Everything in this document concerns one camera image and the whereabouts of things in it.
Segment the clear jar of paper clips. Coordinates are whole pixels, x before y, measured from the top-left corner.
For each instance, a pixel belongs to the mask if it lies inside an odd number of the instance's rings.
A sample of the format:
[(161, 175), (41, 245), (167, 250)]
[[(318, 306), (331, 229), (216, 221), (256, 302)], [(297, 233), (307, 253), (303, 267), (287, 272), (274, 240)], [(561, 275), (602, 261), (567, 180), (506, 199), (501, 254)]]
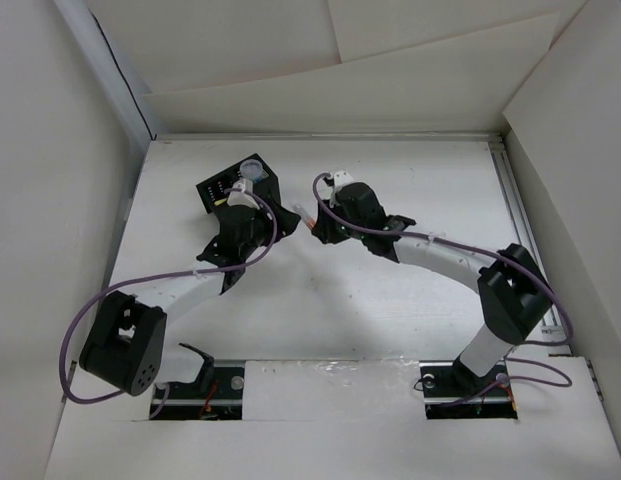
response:
[(260, 182), (265, 178), (265, 169), (262, 162), (254, 158), (244, 160), (239, 166), (239, 173), (243, 179), (253, 183)]

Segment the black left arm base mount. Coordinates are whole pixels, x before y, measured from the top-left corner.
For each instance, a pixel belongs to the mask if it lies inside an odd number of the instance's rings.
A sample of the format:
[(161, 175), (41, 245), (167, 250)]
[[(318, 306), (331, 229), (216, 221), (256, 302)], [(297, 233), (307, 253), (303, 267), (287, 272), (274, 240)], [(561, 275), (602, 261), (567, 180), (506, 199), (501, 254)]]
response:
[(187, 343), (164, 353), (149, 418), (238, 421), (243, 416), (243, 360), (217, 360)]

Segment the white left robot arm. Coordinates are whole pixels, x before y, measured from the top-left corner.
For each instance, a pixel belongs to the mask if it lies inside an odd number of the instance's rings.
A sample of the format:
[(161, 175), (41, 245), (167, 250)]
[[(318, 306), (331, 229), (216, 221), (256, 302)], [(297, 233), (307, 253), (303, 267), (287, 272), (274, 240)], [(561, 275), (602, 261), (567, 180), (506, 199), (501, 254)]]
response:
[(179, 384), (195, 397), (210, 390), (214, 358), (187, 343), (165, 352), (167, 328), (230, 290), (256, 250), (291, 235), (301, 221), (273, 201), (260, 209), (226, 206), (215, 216), (219, 233), (185, 276), (136, 294), (116, 289), (105, 297), (79, 357), (83, 370), (131, 396), (154, 384)]

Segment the orange highlighter marker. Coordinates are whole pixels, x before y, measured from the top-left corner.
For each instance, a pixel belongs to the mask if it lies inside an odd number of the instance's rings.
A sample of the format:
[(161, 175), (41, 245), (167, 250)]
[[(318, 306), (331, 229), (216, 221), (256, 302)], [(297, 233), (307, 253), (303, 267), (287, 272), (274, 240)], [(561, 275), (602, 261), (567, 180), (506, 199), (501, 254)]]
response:
[(292, 210), (300, 217), (300, 220), (309, 230), (314, 228), (316, 224), (315, 218), (301, 204), (293, 204)]

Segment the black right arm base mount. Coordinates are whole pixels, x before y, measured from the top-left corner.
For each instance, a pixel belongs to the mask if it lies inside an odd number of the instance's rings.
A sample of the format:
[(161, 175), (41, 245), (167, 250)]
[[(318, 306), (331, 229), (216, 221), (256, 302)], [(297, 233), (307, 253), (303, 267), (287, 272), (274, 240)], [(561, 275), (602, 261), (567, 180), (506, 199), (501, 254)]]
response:
[(507, 373), (504, 360), (483, 377), (475, 376), (457, 360), (426, 360), (419, 363), (413, 389), (422, 395), (428, 420), (516, 420), (518, 413), (508, 387), (484, 391)]

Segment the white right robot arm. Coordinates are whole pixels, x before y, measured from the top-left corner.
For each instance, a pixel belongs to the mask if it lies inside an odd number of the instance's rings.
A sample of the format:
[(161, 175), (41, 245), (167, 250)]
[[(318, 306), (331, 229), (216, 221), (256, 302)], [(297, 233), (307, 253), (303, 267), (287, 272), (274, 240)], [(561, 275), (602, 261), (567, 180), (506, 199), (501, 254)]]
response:
[(484, 387), (495, 365), (528, 339), (552, 306), (550, 290), (528, 250), (497, 252), (448, 243), (417, 229), (415, 220), (389, 215), (371, 187), (343, 172), (312, 184), (318, 215), (312, 234), (324, 244), (359, 241), (371, 254), (424, 268), (478, 295), (484, 323), (453, 361), (452, 381), (463, 393)]

